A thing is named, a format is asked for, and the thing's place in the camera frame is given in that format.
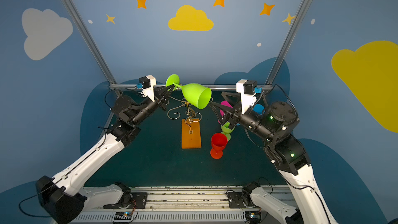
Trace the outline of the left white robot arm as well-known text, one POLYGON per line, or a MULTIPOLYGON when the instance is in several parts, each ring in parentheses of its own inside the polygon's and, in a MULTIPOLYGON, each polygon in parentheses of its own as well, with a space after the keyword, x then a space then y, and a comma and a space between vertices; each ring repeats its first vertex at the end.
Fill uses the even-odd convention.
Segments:
POLYGON ((115 101, 112 108, 116 123, 107 128, 103 137, 72 165, 53 177, 43 176, 36 182, 39 204, 58 224, 68 224, 82 211, 99 206, 131 208, 131 190, 123 183, 102 187, 92 193, 81 188, 110 158, 129 146, 140 132, 139 124, 166 104, 174 86, 153 90, 154 98, 145 97, 137 104, 128 95, 115 101))

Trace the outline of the pink wine glass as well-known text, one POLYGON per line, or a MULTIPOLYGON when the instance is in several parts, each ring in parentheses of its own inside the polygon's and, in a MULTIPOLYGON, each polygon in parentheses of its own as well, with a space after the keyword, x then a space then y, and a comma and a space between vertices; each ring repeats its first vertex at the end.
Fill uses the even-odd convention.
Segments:
MULTIPOLYGON (((228 103, 226 100, 221 102, 221 105, 227 107, 228 109, 232 109, 232 105, 230 103, 228 103)), ((225 113, 222 109, 219 110, 221 117, 223 118, 225 116, 225 113)))

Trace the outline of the green wine glass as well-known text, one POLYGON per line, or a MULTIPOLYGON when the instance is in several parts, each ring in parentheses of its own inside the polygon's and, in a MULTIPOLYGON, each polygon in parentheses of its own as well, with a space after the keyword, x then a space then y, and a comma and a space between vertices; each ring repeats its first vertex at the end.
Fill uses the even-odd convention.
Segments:
POLYGON ((226 136, 227 141, 229 142, 231 139, 231 133, 235 130, 235 127, 230 128, 230 123, 226 122, 224 125, 221 125, 222 134, 226 136))
POLYGON ((204 109, 210 102, 212 91, 200 84, 180 84, 180 78, 177 74, 172 74, 166 80, 167 87, 174 85, 182 91, 185 99, 199 110, 204 109))

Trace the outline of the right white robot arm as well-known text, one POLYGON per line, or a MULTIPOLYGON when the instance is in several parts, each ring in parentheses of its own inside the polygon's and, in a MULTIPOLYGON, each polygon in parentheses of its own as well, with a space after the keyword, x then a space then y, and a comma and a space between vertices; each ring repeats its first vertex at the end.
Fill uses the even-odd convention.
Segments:
POLYGON ((239 93, 224 92, 222 96, 231 107, 214 102, 209 107, 222 124, 228 123, 230 128, 240 124, 263 141, 262 149, 288 184, 297 207, 285 204, 255 182, 243 188, 244 199, 281 224, 335 224, 317 185, 310 157, 291 133, 300 121, 291 103, 275 101, 260 115, 254 111, 255 95, 250 96, 252 102, 247 110, 242 100, 232 101, 239 93))

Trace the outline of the red wine glass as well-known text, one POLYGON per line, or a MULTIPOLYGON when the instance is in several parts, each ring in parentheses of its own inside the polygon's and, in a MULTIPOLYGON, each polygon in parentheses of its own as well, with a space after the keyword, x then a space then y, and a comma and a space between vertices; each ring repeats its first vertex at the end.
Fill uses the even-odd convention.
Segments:
POLYGON ((220 159, 223 156, 223 150, 228 143, 227 137, 222 133, 216 133, 211 137, 210 155, 213 159, 220 159))

